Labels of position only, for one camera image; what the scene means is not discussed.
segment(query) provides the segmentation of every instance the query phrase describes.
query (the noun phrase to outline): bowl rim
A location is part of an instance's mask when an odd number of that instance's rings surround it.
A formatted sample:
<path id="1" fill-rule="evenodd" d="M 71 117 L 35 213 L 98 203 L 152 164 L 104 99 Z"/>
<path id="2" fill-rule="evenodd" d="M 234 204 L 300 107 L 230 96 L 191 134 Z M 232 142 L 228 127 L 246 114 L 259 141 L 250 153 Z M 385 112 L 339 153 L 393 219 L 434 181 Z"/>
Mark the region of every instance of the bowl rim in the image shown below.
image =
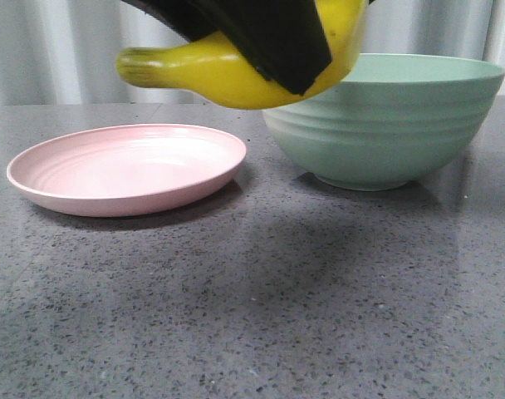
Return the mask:
<path id="1" fill-rule="evenodd" d="M 364 81 L 364 80 L 347 80 L 350 79 L 350 73 L 343 79 L 339 80 L 336 85 L 365 85 L 365 86 L 416 86 L 416 85 L 432 85 L 444 84 L 448 85 L 451 82 L 469 82 L 469 81 L 490 81 L 494 79 L 503 79 L 505 77 L 505 68 L 494 62 L 476 60 L 468 57 L 455 57 L 455 56 L 440 56 L 432 54 L 416 54 L 416 53 L 396 53 L 396 52 L 362 52 L 360 57 L 397 57 L 397 58 L 431 58 L 438 60 L 459 61 L 465 63 L 479 64 L 487 67 L 492 67 L 494 73 L 482 77 L 466 77 L 445 80 L 418 80 L 418 81 Z"/>

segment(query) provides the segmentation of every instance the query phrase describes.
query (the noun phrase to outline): yellow banana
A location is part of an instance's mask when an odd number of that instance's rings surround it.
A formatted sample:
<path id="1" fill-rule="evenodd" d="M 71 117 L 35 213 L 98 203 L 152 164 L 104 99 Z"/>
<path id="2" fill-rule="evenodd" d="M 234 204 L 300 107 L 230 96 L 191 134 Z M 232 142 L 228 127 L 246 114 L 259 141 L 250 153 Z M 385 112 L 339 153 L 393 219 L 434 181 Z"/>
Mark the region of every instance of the yellow banana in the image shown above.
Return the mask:
<path id="1" fill-rule="evenodd" d="M 116 70 L 134 86 L 195 91 L 230 108 L 264 109 L 301 101 L 334 86 L 360 54 L 367 0 L 316 0 L 332 62 L 303 96 L 265 80 L 221 33 L 174 48 L 132 47 Z"/>

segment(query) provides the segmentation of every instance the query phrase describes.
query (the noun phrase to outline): green bowl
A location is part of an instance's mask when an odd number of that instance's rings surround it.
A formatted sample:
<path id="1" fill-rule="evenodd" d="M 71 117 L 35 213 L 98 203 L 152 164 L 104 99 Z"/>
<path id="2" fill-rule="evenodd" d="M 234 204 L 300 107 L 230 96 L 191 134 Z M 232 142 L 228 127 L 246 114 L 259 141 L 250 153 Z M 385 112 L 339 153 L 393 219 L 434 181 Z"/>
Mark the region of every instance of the green bowl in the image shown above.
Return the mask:
<path id="1" fill-rule="evenodd" d="M 362 54 L 336 86 L 262 114 L 287 157 L 318 179 L 387 190 L 458 156 L 504 75 L 500 66 L 464 58 Z"/>

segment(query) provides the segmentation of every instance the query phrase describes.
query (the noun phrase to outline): gray speckled countertop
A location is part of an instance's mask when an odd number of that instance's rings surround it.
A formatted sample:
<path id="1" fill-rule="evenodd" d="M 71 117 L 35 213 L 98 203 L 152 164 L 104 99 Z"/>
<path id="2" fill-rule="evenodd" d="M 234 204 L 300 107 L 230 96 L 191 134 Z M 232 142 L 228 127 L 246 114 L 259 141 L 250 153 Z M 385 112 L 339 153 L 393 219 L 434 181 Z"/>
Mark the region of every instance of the gray speckled countertop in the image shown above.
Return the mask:
<path id="1" fill-rule="evenodd" d="M 242 138 L 235 181 L 160 214 L 41 209 L 5 178 L 47 138 L 193 123 Z M 397 190 L 299 170 L 258 111 L 0 107 L 0 398 L 505 398 L 505 96 Z"/>

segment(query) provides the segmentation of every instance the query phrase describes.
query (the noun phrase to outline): mint green bowl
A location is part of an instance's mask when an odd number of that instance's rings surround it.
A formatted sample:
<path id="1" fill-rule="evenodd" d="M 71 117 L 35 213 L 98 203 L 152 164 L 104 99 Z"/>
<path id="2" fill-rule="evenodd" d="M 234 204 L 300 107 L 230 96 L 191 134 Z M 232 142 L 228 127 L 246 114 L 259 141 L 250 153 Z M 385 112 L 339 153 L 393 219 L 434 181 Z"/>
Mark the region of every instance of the mint green bowl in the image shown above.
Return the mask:
<path id="1" fill-rule="evenodd" d="M 262 114 L 287 157 L 318 179 L 387 190 L 458 156 L 504 75 L 500 66 L 464 58 L 362 54 L 336 86 Z"/>

